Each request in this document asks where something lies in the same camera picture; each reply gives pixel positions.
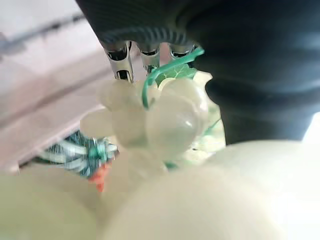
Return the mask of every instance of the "translucent grape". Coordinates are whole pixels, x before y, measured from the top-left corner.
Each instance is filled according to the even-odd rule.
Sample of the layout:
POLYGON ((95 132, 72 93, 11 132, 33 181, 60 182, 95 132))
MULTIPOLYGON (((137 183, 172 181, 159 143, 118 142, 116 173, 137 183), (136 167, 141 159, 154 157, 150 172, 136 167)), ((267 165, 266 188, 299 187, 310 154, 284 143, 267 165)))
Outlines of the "translucent grape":
POLYGON ((178 95, 190 100, 199 114, 201 121, 200 133, 208 126, 208 102, 206 93, 191 79, 177 78, 170 81, 162 89, 162 94, 178 95))
POLYGON ((161 95, 147 112, 148 143, 161 158, 186 151, 197 137, 200 127, 193 104, 177 95, 161 95))
POLYGON ((80 121, 80 131, 89 138, 104 138, 113 135, 111 112, 100 109, 90 112, 80 121))

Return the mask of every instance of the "white grape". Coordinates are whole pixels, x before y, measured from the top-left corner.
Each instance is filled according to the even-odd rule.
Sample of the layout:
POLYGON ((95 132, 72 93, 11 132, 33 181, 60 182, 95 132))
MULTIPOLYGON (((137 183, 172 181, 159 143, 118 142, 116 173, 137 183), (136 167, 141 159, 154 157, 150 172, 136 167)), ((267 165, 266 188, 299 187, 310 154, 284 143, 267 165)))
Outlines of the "white grape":
POLYGON ((100 109, 90 112, 80 121, 80 131, 89 138, 104 138, 113 135, 111 112, 100 109))
POLYGON ((112 112, 112 129, 121 146, 128 149, 146 138, 146 112, 142 105, 127 103, 112 112))
POLYGON ((177 78, 170 81, 163 87, 162 94, 178 95, 190 100, 199 114, 201 121, 200 133, 208 127, 207 95, 193 80, 189 78, 177 78))
POLYGON ((146 134, 152 150, 161 158, 186 151, 200 129, 193 104, 177 95, 161 95, 147 112, 146 134))
POLYGON ((116 111, 128 103, 141 102, 134 85, 123 79, 113 84, 105 84, 98 92, 99 102, 110 111, 116 111))

